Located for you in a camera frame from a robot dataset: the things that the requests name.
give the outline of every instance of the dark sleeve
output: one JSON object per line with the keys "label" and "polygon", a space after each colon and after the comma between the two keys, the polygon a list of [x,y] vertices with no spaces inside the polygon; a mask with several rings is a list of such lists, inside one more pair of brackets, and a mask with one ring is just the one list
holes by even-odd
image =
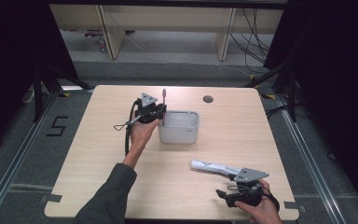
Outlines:
{"label": "dark sleeve", "polygon": [[128,194],[135,179],[133,169],[116,164],[106,182],[77,213],[75,223],[123,224]]}

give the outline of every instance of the plastic container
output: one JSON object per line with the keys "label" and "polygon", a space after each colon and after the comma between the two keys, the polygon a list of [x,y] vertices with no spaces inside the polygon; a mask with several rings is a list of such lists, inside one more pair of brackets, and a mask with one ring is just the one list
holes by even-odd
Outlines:
{"label": "plastic container", "polygon": [[197,142],[200,116],[194,111],[167,110],[158,125],[159,141],[173,144]]}

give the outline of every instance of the gray floor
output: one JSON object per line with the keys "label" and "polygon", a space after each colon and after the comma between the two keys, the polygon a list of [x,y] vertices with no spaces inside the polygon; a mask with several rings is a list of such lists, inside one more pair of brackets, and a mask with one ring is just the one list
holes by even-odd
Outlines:
{"label": "gray floor", "polygon": [[[100,49],[98,37],[86,38],[82,31],[62,32],[67,48],[82,80],[89,84],[162,84],[184,86],[228,86],[236,87],[250,80],[249,75],[259,77],[266,69],[261,63],[246,57],[230,41],[227,59],[217,60],[213,34],[135,32],[129,33],[124,41],[118,58],[110,60]],[[273,36],[261,35],[263,42],[269,45]],[[258,48],[252,52],[259,54]],[[180,69],[183,75],[170,77],[171,65]],[[123,71],[116,74],[113,68]],[[205,81],[208,71],[216,78]],[[258,87],[260,93],[271,93],[273,80],[266,81]],[[71,218],[49,218],[44,216],[45,204],[40,202],[48,195],[56,181],[67,150],[76,133],[83,112],[90,99],[90,93],[70,93],[58,97],[38,133],[26,160],[17,173],[13,184],[0,206],[0,223],[71,223]],[[265,109],[278,106],[277,100],[262,99]],[[341,167],[326,157],[328,145],[323,140],[317,126],[307,113],[307,108],[296,108],[297,125],[306,140],[313,158],[323,174],[326,185],[332,190],[347,223],[358,223],[358,195]],[[57,116],[67,116],[57,124],[66,126],[61,137],[48,137],[51,124]],[[15,119],[2,134],[3,145],[0,146],[0,179],[4,175],[22,139],[32,125],[34,104],[22,107]],[[282,112],[277,112],[269,119],[277,147],[282,157],[283,166],[289,178],[297,205],[302,209],[297,223],[333,223],[315,187],[298,145],[294,141]]]}

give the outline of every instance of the wooden table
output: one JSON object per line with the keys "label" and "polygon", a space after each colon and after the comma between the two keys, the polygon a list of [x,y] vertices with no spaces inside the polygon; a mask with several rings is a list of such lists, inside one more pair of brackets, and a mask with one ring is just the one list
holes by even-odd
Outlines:
{"label": "wooden table", "polygon": [[[59,203],[48,202],[48,217],[74,217],[104,183],[112,168],[124,159],[125,130],[114,125],[127,121],[133,101],[142,92],[158,98],[167,90],[169,110],[200,114],[198,140],[193,145],[163,144],[156,129],[138,161],[127,218],[244,220],[249,216],[228,208],[215,190],[235,185],[222,175],[192,170],[192,160],[268,172],[265,178],[281,204],[283,220],[298,218],[264,108],[254,89],[159,86],[98,86],[79,125],[52,191]],[[203,97],[213,97],[212,103]]]}

